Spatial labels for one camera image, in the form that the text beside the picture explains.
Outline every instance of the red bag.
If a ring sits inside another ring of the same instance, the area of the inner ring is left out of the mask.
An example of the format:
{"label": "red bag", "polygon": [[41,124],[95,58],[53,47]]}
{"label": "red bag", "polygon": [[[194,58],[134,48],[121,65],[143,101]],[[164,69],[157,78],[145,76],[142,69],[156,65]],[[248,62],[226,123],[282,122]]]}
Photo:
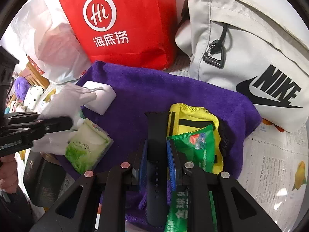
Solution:
{"label": "red bag", "polygon": [[90,60],[164,69],[176,53],[176,0],[59,0]]}

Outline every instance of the nike swoosh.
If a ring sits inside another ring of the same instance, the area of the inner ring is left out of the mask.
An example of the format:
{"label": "nike swoosh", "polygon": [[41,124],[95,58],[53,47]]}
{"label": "nike swoosh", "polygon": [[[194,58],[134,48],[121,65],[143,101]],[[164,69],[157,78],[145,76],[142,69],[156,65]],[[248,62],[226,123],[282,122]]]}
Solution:
{"label": "nike swoosh", "polygon": [[271,99],[266,99],[266,98],[262,98],[262,97],[258,97],[258,96],[253,95],[251,93],[250,89],[249,89],[249,86],[250,86],[251,82],[256,77],[254,77],[252,79],[249,79],[249,80],[245,80],[245,81],[240,82],[236,86],[236,91],[241,93],[241,94],[243,94],[243,95],[245,95],[248,99],[250,99],[250,101],[253,104],[269,105],[269,106],[277,106],[277,107],[285,107],[285,108],[302,108],[300,106],[290,105],[290,104],[287,104],[285,102],[271,100]]}

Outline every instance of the purple fluffy object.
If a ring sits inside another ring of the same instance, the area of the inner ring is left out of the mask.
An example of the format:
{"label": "purple fluffy object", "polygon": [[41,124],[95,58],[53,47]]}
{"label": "purple fluffy object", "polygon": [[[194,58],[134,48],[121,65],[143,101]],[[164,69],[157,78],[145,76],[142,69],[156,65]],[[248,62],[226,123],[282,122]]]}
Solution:
{"label": "purple fluffy object", "polygon": [[26,94],[31,86],[27,81],[27,79],[23,77],[18,77],[14,82],[14,86],[15,86],[16,97],[24,101]]}

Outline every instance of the triangular cutout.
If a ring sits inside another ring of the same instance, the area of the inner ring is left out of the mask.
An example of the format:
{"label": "triangular cutout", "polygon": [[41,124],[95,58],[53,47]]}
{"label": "triangular cutout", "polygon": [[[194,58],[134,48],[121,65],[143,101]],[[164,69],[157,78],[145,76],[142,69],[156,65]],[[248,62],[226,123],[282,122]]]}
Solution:
{"label": "triangular cutout", "polygon": [[58,215],[72,219],[74,217],[83,187],[77,187],[74,192],[56,209]]}
{"label": "triangular cutout", "polygon": [[249,202],[239,193],[239,191],[232,187],[231,192],[236,204],[238,216],[241,220],[245,220],[249,217],[255,216],[255,209],[249,204]]}

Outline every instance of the hi logo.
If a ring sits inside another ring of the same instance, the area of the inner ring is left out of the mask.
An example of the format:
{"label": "hi logo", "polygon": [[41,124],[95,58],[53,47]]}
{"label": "hi logo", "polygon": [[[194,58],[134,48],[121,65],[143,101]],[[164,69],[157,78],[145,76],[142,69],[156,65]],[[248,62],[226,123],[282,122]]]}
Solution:
{"label": "hi logo", "polygon": [[262,98],[252,94],[249,86],[255,78],[240,82],[236,86],[236,91],[247,96],[253,104],[301,108],[300,106],[291,105],[290,102],[291,99],[297,96],[296,92],[301,91],[301,88],[282,71],[276,70],[275,66],[270,65],[252,86],[258,88],[262,85],[260,90],[277,100]]}
{"label": "hi logo", "polygon": [[84,4],[83,15],[90,28],[105,32],[113,27],[117,10],[112,0],[87,0]]}

